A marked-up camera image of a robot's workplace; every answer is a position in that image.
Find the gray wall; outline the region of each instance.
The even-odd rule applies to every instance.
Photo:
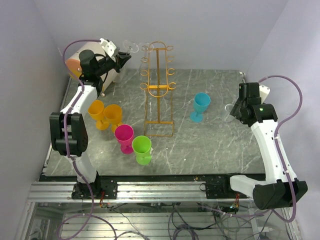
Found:
[[[14,239],[49,147],[66,71],[35,4],[0,0],[0,239]]]
[[[35,0],[59,48],[83,38],[163,41],[170,67],[246,71],[288,0]],[[128,67],[138,68],[141,54]]]
[[[250,81],[279,74],[295,80],[303,92],[300,113],[280,130],[281,139],[293,169],[309,191],[297,204],[304,239],[319,239],[320,203],[320,1],[292,0],[253,61]],[[266,102],[272,103],[280,120],[291,115],[299,101],[297,91],[280,78],[269,79]]]

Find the plastic cup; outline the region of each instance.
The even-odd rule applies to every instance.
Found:
[[[202,113],[207,110],[211,99],[208,94],[199,92],[195,95],[193,101],[194,111],[190,114],[190,119],[195,123],[200,123],[204,119]]]
[[[140,165],[147,165],[151,161],[151,140],[146,136],[137,136],[132,142],[135,159]]]
[[[223,110],[221,111],[221,115],[220,115],[220,118],[222,121],[224,121],[226,123],[230,123],[232,120],[235,119],[234,116],[230,115],[230,112],[233,107],[234,107],[233,104],[227,104],[224,106]]]
[[[124,154],[132,154],[132,141],[134,140],[134,130],[130,125],[123,124],[116,128],[114,132],[115,138],[120,143],[121,152]]]
[[[104,103],[100,100],[94,100],[88,109],[88,113],[93,120],[96,120],[95,127],[99,130],[106,130],[109,127],[109,122],[104,115]]]
[[[104,114],[106,120],[110,124],[112,124],[111,130],[113,133],[116,131],[116,128],[118,126],[123,124],[121,122],[122,121],[122,109],[119,105],[111,104],[111,105],[107,106],[104,109],[103,114]]]

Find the orange cup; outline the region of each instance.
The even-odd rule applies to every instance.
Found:
[[[106,120],[112,124],[111,130],[114,133],[116,131],[116,128],[123,123],[122,121],[122,109],[119,105],[111,104],[107,106],[103,110],[104,117]]]
[[[106,130],[109,127],[109,122],[104,115],[104,103],[100,100],[95,100],[88,109],[88,113],[93,120],[96,120],[95,127],[99,130]]]

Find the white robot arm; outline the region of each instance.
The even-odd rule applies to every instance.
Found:
[[[271,104],[262,104],[268,95],[265,89],[257,82],[241,83],[239,98],[230,113],[251,127],[262,155],[265,180],[259,181],[239,174],[230,178],[230,186],[232,190],[253,198],[259,209],[291,207],[292,196],[286,173],[293,180],[296,200],[307,192],[308,187],[305,181],[298,181],[278,134],[276,138],[287,168],[284,172],[274,139],[278,117]]]
[[[101,54],[94,54],[89,49],[80,52],[79,60],[82,73],[79,79],[83,86],[79,85],[77,93],[61,112],[53,112],[49,118],[52,149],[59,151],[60,155],[66,156],[64,118],[65,114],[68,113],[66,124],[70,156],[75,159],[77,169],[90,184],[94,195],[100,194],[101,187],[99,174],[92,166],[87,153],[88,134],[84,123],[84,115],[103,90],[104,82],[101,76],[106,74],[105,78],[107,78],[108,72],[111,70],[119,73],[120,69],[131,58],[128,53],[119,52],[112,41],[101,38],[100,45],[105,52],[105,56],[99,60],[96,57],[101,57]],[[75,187],[77,187],[77,192],[80,193],[81,197],[90,196],[88,186],[78,173]]]

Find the marble surface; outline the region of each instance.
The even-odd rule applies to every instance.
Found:
[[[98,99],[105,107],[118,104],[122,107],[123,120],[134,129],[134,135],[144,134],[145,91],[140,83],[146,82],[135,69],[127,70],[119,83],[111,83],[105,97]],[[151,72],[153,83],[157,73]],[[142,166],[135,155],[125,155],[109,127],[100,131],[95,121],[86,114],[89,144],[88,155],[100,175],[168,175],[168,174],[225,174],[225,173],[264,173],[264,164],[257,141],[250,128],[234,120],[229,123],[219,118],[226,104],[238,97],[241,78],[234,70],[176,69],[169,76],[169,82],[176,82],[173,91],[174,135],[172,137],[150,137],[152,160]],[[67,104],[77,90],[77,82],[72,81],[66,97]],[[196,93],[205,92],[211,103],[204,112],[203,122],[194,123],[189,115],[193,111]],[[147,117],[157,118],[157,101],[148,98]],[[161,119],[170,118],[170,94],[160,103]],[[148,133],[170,133],[170,125],[149,125]],[[70,163],[57,151],[52,151],[46,169],[47,176],[75,176]]]

